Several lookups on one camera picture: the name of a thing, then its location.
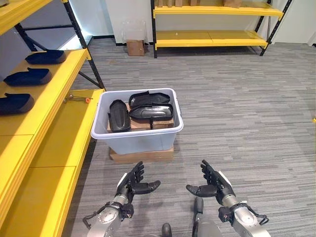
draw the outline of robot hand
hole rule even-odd
[[[207,185],[187,185],[190,193],[202,198],[216,197],[217,202],[222,205],[218,209],[218,217],[222,222],[229,221],[241,237],[271,237],[261,227],[269,221],[266,215],[259,215],[245,202],[239,202],[230,182],[221,171],[215,171],[205,160],[202,161],[201,168]],[[262,218],[262,221],[259,223],[257,218]]]
[[[226,195],[236,196],[230,182],[220,171],[215,171],[206,160],[202,160],[201,168],[207,185],[187,185],[186,188],[190,193],[201,198],[216,197],[220,205],[223,205],[222,200]]]
[[[160,185],[157,180],[152,183],[140,183],[143,180],[144,166],[139,162],[121,178],[113,201],[107,202],[98,211],[83,218],[89,230],[88,237],[112,237],[125,218],[132,218],[134,208],[131,204],[134,195],[148,194]],[[88,220],[97,216],[96,223],[91,226]]]
[[[134,195],[148,194],[155,191],[160,181],[157,180],[152,183],[140,183],[143,180],[144,165],[140,161],[135,167],[123,176],[118,184],[117,193],[115,196],[125,195],[128,198],[128,203],[132,203]]]

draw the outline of clear plastic container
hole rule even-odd
[[[144,20],[126,20],[122,22],[122,42],[127,40],[147,40],[147,28]]]
[[[128,102],[132,94],[149,91],[149,93],[161,92],[170,96],[170,104],[174,110],[174,127],[144,130],[108,133],[108,112],[110,105],[114,100],[120,99]],[[180,107],[176,93],[171,88],[144,89],[144,90],[119,90],[104,92],[99,100],[97,113],[93,122],[91,136],[95,139],[105,140],[117,154],[129,154],[137,152],[164,151],[171,149],[176,134],[183,128]]]

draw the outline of white plastic bin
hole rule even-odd
[[[145,92],[147,90],[149,93],[161,92],[170,96],[170,104],[172,104],[174,111],[174,127],[155,130],[108,133],[108,112],[110,111],[111,103],[117,99],[127,103],[132,94]],[[176,92],[171,88],[107,91],[100,97],[97,113],[92,126],[91,136],[95,139],[105,140],[117,154],[123,155],[136,152],[169,150],[173,145],[176,133],[181,131],[182,128],[183,121],[181,118]]]

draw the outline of white wall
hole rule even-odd
[[[308,43],[316,32],[316,0],[294,0],[282,22],[276,42]]]
[[[21,22],[23,27],[70,24],[60,0],[54,0]],[[73,28],[27,31],[27,34],[45,46],[56,49],[75,35]],[[4,79],[30,53],[15,29],[0,36],[0,80]]]
[[[148,40],[153,41],[151,24],[150,0],[105,0],[117,43],[122,43],[121,23],[125,19],[143,19],[146,21]],[[287,0],[274,0],[273,7],[284,8]],[[306,43],[306,38],[315,32],[316,0],[293,0],[284,22],[277,35],[276,42]],[[158,15],[157,30],[253,30],[258,22],[258,16],[233,15]],[[272,31],[276,17],[271,18]],[[266,39],[268,17],[260,28],[259,34]]]
[[[105,0],[71,0],[81,30],[91,36],[113,35]]]
[[[129,19],[144,20],[147,26],[147,37],[153,41],[150,0],[104,0],[112,23],[117,43],[122,43],[121,23]]]

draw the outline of yellow shelving unit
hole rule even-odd
[[[69,92],[92,98],[91,102],[62,104],[28,168],[0,236],[61,235],[103,91]]]
[[[255,31],[157,31],[158,47],[262,46],[268,43]]]
[[[20,21],[52,0],[10,0],[0,8],[0,35],[15,27],[31,51],[37,42],[26,34]],[[68,0],[61,0],[83,49],[66,50],[66,60],[56,65],[29,65],[25,60],[12,73],[27,68],[48,68],[52,79],[39,86],[11,87],[0,82],[5,93],[28,93],[33,108],[20,115],[0,116],[0,236],[61,236],[82,162],[90,141],[90,130],[104,85],[90,56]],[[80,73],[88,60],[97,82]],[[101,89],[72,91],[92,98],[90,103],[67,101],[78,73]]]
[[[253,16],[277,16],[279,19],[283,12],[273,8],[265,2],[243,1],[240,8],[223,6],[222,0],[201,0],[197,6],[190,6],[189,0],[184,0],[182,7],[155,7],[154,17],[162,14],[220,14],[220,15],[253,15]]]
[[[154,58],[157,58],[157,49],[161,47],[203,47],[203,46],[259,46],[263,56],[271,43],[285,13],[292,0],[287,0],[284,10],[273,8],[270,3],[259,1],[242,1],[241,7],[223,6],[222,0],[200,0],[198,5],[191,6],[191,0],[183,0],[183,5],[167,6],[167,0],[163,0],[163,6],[157,6],[157,0],[151,0],[152,27],[154,41]],[[156,18],[159,15],[250,15],[260,16],[254,31],[157,31]],[[268,36],[267,40],[261,38],[257,32],[265,16],[278,17],[278,21]]]
[[[89,57],[86,49],[67,50],[65,53],[67,59],[62,64],[29,65],[24,60],[14,70],[48,68],[52,80],[46,85],[10,87],[4,82],[0,83],[0,97],[4,97],[4,93],[29,93],[36,101],[28,113],[0,116],[0,226],[34,154],[80,68]]]
[[[0,7],[0,35],[53,0],[9,0]]]

